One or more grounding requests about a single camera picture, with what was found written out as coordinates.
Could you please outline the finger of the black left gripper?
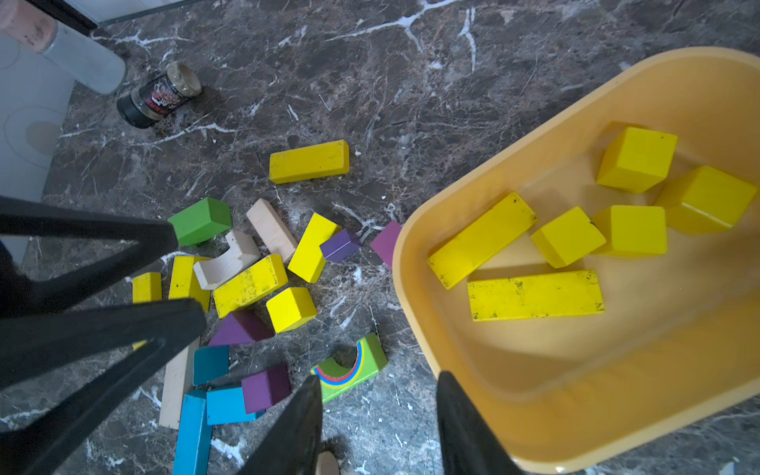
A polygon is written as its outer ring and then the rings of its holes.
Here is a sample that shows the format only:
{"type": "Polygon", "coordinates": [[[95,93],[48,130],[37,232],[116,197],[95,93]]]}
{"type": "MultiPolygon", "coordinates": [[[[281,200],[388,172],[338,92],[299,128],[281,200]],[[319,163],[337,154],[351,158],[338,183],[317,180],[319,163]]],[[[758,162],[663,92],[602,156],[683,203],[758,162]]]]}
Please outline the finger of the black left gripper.
{"type": "Polygon", "coordinates": [[[29,277],[1,248],[1,316],[57,313],[88,299],[178,248],[167,221],[59,208],[1,199],[3,237],[64,241],[71,249],[53,266],[56,275],[29,277]]]}
{"type": "Polygon", "coordinates": [[[4,474],[52,473],[137,388],[203,334],[193,299],[27,316],[1,323],[1,386],[7,388],[92,354],[145,345],[45,412],[1,436],[4,474]]]}

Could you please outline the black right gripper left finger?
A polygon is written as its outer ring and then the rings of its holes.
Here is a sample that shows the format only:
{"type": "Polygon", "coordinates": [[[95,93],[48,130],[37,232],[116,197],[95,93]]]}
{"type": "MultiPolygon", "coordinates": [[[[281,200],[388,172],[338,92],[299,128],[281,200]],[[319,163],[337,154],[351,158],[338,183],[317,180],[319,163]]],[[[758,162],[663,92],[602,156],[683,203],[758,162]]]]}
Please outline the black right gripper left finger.
{"type": "Polygon", "coordinates": [[[315,474],[322,429],[321,381],[311,375],[239,474],[315,474]]]}

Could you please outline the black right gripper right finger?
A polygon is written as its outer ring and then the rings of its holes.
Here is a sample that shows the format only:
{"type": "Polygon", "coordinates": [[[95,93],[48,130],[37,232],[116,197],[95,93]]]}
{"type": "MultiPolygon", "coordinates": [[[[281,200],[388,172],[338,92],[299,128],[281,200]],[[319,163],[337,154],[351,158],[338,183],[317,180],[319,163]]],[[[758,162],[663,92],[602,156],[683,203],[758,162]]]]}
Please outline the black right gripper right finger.
{"type": "Polygon", "coordinates": [[[449,371],[437,380],[437,425],[445,474],[524,474],[449,371]]]}

